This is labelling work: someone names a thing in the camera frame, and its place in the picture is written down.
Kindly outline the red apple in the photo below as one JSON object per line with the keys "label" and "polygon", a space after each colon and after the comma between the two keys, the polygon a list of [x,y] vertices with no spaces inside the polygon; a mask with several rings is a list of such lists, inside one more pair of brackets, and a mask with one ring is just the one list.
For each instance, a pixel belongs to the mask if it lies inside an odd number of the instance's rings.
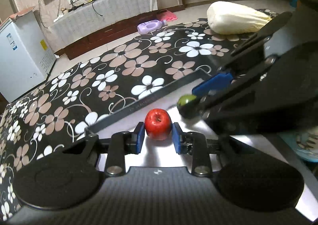
{"label": "red apple", "polygon": [[164,109],[150,110],[144,120],[147,136],[152,140],[166,140],[171,133],[170,115]]}

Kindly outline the green apple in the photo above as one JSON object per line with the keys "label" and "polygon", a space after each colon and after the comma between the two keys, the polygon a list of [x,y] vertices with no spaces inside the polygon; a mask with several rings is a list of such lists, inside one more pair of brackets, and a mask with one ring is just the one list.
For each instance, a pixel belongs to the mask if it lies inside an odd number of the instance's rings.
{"label": "green apple", "polygon": [[200,97],[192,94],[182,95],[177,101],[177,109],[184,119],[193,119],[199,115]]}

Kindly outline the black tray with white inside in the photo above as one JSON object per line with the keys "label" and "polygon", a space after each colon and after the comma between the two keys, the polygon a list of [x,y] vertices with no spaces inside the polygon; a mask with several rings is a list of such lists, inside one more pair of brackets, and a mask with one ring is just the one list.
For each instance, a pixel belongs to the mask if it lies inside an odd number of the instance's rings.
{"label": "black tray with white inside", "polygon": [[[180,96],[189,93],[193,87],[208,78],[209,75],[199,69],[97,121],[88,128],[88,132],[96,133],[100,138],[106,138],[115,132],[132,130],[138,122],[144,120],[148,111],[153,108],[161,108],[167,110],[171,120],[178,122],[183,131],[195,131],[204,134],[208,139],[217,139],[217,135],[203,120],[199,117],[190,120],[183,119],[176,107],[176,102]],[[235,135],[234,138],[298,169],[304,178],[305,186],[296,209],[311,221],[317,219],[317,180],[296,153],[279,136]],[[129,158],[130,165],[146,166],[150,163],[162,167],[186,165],[187,158],[177,155],[172,145],[166,146],[162,150],[155,150],[154,157],[151,157],[149,153],[148,146],[143,148],[139,157]]]}

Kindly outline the blue cartoon tiger plate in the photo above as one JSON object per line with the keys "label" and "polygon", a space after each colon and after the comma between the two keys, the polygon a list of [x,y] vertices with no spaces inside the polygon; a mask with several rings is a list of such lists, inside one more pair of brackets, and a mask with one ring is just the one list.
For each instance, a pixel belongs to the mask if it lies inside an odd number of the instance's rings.
{"label": "blue cartoon tiger plate", "polygon": [[307,131],[280,133],[279,137],[303,160],[317,163],[317,127]]}

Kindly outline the napa cabbage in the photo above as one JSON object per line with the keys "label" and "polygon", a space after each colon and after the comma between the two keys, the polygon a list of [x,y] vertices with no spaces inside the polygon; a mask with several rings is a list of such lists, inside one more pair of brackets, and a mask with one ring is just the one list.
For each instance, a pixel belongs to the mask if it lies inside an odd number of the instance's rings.
{"label": "napa cabbage", "polygon": [[216,1],[207,9],[207,23],[218,34],[255,33],[272,18],[254,8],[227,1]]}

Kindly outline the pink floor mat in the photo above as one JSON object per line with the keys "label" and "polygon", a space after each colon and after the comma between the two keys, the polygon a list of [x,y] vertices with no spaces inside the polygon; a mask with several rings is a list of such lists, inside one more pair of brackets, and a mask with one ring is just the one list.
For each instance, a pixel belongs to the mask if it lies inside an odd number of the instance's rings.
{"label": "pink floor mat", "polygon": [[174,21],[174,20],[178,19],[178,17],[173,12],[171,12],[169,10],[159,11],[156,14],[156,17],[160,21],[167,21],[167,22]]}

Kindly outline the floral black table cloth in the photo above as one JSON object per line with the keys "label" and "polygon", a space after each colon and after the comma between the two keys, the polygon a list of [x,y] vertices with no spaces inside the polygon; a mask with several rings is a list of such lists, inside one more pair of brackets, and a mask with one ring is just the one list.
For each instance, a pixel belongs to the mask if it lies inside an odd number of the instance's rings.
{"label": "floral black table cloth", "polygon": [[200,18],[138,35],[80,62],[9,104],[1,118],[1,221],[20,209],[16,173],[84,136],[110,114],[200,69],[214,73],[250,34]]}

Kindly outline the purple detergent bottle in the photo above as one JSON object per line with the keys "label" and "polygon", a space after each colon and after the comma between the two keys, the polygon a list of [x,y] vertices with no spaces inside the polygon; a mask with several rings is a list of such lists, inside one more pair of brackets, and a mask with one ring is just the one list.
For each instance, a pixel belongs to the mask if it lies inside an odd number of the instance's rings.
{"label": "purple detergent bottle", "polygon": [[162,27],[167,25],[166,20],[151,20],[144,23],[141,23],[137,26],[138,32],[141,35],[145,35],[148,33],[151,33],[153,31],[156,31],[158,29],[161,29]]}

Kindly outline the tv cabinet with lace cloth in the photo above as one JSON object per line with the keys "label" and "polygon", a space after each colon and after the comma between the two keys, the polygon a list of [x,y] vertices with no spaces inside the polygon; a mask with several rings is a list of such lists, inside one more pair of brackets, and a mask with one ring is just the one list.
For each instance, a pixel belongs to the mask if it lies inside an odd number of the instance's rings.
{"label": "tv cabinet with lace cloth", "polygon": [[156,18],[157,0],[96,0],[65,14],[48,28],[48,42],[56,53],[73,53],[75,46],[99,39],[115,40],[125,31]]}

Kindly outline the white chest freezer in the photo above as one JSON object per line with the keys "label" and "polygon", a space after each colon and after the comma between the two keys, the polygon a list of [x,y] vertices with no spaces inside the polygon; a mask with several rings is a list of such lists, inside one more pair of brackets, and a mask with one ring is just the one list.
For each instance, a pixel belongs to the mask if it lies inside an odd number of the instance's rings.
{"label": "white chest freezer", "polygon": [[56,60],[33,10],[1,24],[1,95],[9,103],[46,81]]}

